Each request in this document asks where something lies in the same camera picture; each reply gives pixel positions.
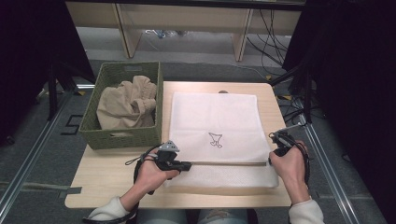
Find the black curtain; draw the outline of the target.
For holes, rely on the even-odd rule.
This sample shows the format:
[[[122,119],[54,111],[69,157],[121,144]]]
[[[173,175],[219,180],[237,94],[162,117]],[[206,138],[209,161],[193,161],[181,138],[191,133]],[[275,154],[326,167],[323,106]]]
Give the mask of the black curtain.
[[[396,224],[396,0],[305,0],[284,67],[314,48],[323,111],[388,224]]]
[[[95,76],[64,0],[0,0],[0,146],[13,144],[42,88]]]

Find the person's left leg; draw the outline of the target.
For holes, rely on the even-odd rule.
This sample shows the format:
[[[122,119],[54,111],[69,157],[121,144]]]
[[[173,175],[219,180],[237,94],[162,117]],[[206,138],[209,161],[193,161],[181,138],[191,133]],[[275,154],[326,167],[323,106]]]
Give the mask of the person's left leg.
[[[184,210],[142,209],[137,215],[137,224],[188,224]]]

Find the light wooden shelf unit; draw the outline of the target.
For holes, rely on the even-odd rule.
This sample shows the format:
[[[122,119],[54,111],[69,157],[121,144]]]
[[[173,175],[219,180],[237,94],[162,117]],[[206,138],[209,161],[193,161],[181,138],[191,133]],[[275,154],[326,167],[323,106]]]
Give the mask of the light wooden shelf unit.
[[[235,59],[243,59],[247,35],[292,35],[301,13],[274,9],[154,6],[66,0],[77,27],[117,28],[128,58],[144,30],[230,33]]]

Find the green woven basket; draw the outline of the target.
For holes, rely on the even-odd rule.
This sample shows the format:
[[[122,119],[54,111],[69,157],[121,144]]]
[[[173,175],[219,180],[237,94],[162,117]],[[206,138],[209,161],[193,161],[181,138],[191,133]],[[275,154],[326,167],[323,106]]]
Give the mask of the green woven basket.
[[[135,76],[148,77],[157,86],[155,109],[149,114],[154,125],[126,129],[103,129],[96,115],[103,90],[108,87],[118,87],[122,81],[132,81]],[[162,126],[163,74],[160,63],[103,63],[78,130],[87,144],[92,149],[152,147],[162,141]]]

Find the white mesh laundry bag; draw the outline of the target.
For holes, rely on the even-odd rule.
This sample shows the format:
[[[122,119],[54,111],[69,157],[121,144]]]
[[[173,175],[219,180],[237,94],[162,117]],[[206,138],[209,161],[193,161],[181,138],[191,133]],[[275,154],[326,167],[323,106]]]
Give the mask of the white mesh laundry bag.
[[[192,167],[167,181],[168,188],[278,186],[254,95],[176,92],[169,139],[179,148],[177,158]]]

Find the black metal stand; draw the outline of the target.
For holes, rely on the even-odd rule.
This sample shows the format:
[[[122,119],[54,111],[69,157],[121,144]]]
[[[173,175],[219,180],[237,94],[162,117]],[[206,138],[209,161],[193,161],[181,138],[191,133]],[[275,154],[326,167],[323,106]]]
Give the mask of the black metal stand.
[[[290,94],[300,95],[304,98],[303,114],[306,123],[311,123],[312,76],[309,66],[306,63],[299,63],[285,74],[271,80],[269,84],[274,87],[288,78],[292,78],[292,81],[289,85]]]
[[[68,63],[54,61],[48,69],[48,90],[49,90],[49,116],[52,120],[58,111],[57,84],[60,83],[64,91],[74,92],[77,84],[73,77],[80,74],[77,68]]]

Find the beige pants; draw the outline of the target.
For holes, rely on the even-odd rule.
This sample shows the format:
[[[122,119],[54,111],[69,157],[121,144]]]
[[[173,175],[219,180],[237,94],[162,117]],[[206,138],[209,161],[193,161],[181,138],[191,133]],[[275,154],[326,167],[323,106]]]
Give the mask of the beige pants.
[[[96,115],[104,130],[151,127],[156,108],[157,86],[148,77],[135,76],[117,87],[106,87]]]

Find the person's right hand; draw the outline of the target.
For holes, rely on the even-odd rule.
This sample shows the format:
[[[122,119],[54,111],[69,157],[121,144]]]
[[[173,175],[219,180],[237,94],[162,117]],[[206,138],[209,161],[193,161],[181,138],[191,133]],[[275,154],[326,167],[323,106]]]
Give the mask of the person's right hand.
[[[302,141],[298,141],[297,144],[282,157],[278,157],[275,152],[269,154],[269,158],[276,173],[284,182],[292,205],[310,200],[308,186],[304,181],[304,156],[300,148],[306,149]]]

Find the clear plastic bag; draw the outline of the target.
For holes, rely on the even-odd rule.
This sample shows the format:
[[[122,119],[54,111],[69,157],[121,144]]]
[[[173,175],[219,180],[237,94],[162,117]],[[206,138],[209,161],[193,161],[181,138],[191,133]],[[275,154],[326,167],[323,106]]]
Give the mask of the clear plastic bag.
[[[174,31],[174,30],[146,30],[147,35],[156,35],[158,38],[174,37],[174,36],[185,36],[187,31]]]

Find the person's left hand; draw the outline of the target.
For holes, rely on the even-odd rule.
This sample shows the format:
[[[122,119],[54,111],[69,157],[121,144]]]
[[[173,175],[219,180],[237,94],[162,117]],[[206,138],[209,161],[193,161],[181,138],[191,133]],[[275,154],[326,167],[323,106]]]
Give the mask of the person's left hand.
[[[157,189],[165,180],[172,179],[178,175],[178,170],[162,171],[156,165],[154,159],[147,157],[143,160],[138,170],[134,188],[139,194],[145,195]]]

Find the aluminium floor rail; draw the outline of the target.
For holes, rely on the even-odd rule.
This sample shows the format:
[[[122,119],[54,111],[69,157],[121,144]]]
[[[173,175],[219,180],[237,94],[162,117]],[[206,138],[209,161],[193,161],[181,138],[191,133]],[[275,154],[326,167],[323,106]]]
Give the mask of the aluminium floor rail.
[[[318,163],[326,177],[326,180],[332,191],[332,195],[342,213],[346,224],[361,224],[353,204],[348,199],[347,193],[343,188],[336,172],[334,171],[313,125],[307,121],[304,115],[300,115],[299,120],[304,125],[304,131],[312,145],[313,151],[317,156]]]
[[[0,195],[0,223],[6,218],[9,210],[21,192],[25,180],[31,173],[45,145],[49,141],[50,135],[57,125],[59,117],[62,115],[65,106],[72,96],[72,92],[66,92],[61,97],[60,103],[55,104],[58,106],[58,109],[55,110],[54,114],[51,115],[49,119],[45,120],[44,126],[36,137],[35,142],[29,147],[19,169],[10,181],[4,182],[3,187],[0,188],[0,191],[2,190],[4,192]]]

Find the person's right leg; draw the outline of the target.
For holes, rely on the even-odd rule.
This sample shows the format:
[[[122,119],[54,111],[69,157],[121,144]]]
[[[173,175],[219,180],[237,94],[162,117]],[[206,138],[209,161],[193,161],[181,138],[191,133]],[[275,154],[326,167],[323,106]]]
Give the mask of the person's right leg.
[[[248,224],[246,209],[203,209],[197,224]]]

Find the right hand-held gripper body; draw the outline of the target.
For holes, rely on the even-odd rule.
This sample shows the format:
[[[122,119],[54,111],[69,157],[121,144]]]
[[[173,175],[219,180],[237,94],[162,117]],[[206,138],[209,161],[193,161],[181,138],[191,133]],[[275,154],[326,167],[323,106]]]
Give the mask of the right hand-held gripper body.
[[[289,130],[297,127],[301,127],[301,124],[298,123],[286,128],[282,128],[276,132],[273,132],[273,133],[278,133],[278,139],[276,141],[272,140],[273,143],[277,145],[277,148],[274,150],[274,153],[278,157],[283,157],[284,155],[286,155],[292,147],[297,147],[302,153],[304,153],[304,148],[301,145],[299,145],[295,141],[295,139],[289,134]]]

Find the person's leg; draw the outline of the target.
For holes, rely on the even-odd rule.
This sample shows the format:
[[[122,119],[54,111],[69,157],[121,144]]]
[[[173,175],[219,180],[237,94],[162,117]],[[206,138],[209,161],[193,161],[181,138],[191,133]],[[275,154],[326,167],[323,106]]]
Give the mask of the person's leg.
[[[197,224],[248,224],[246,209],[203,209]]]
[[[184,210],[142,209],[137,215],[137,224],[188,224]]]

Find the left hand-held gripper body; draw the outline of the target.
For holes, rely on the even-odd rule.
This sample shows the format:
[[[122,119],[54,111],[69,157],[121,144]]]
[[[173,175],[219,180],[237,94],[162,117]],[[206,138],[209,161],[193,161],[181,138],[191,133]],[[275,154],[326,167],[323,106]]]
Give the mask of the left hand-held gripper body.
[[[179,149],[173,141],[169,140],[163,143],[158,147],[156,153],[156,165],[162,171],[178,170],[178,163],[175,161],[178,152]]]

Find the grey tape strip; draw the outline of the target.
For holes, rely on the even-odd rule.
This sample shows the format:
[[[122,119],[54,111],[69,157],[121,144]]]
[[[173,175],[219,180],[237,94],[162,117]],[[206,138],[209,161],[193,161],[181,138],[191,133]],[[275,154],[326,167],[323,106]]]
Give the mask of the grey tape strip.
[[[53,184],[43,184],[43,183],[24,183],[22,189],[29,190],[59,190],[60,192],[68,194],[80,194],[82,187],[70,187],[64,185],[53,185]]]

